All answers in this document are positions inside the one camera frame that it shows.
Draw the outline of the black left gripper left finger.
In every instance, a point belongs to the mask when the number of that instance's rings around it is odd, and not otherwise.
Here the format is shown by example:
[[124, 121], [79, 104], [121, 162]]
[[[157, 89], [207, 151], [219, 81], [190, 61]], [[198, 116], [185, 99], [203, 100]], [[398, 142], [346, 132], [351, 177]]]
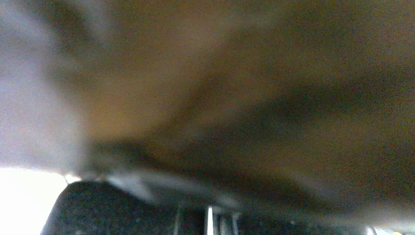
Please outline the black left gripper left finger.
[[158, 207], [107, 183], [75, 182], [58, 196], [43, 235], [176, 235], [176, 209]]

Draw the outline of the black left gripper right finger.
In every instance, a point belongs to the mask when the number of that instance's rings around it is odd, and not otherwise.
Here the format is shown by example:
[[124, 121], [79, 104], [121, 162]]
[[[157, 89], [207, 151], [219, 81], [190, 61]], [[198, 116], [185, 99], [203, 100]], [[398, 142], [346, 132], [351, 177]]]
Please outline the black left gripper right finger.
[[368, 226], [329, 226], [240, 213], [220, 216], [222, 235], [369, 235]]

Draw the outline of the black trash bag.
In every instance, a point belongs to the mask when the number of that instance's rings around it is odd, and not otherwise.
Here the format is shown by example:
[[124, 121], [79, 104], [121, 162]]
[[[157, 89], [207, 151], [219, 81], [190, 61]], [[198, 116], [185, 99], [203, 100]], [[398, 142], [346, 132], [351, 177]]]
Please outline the black trash bag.
[[413, 227], [415, 3], [3, 0], [0, 164]]

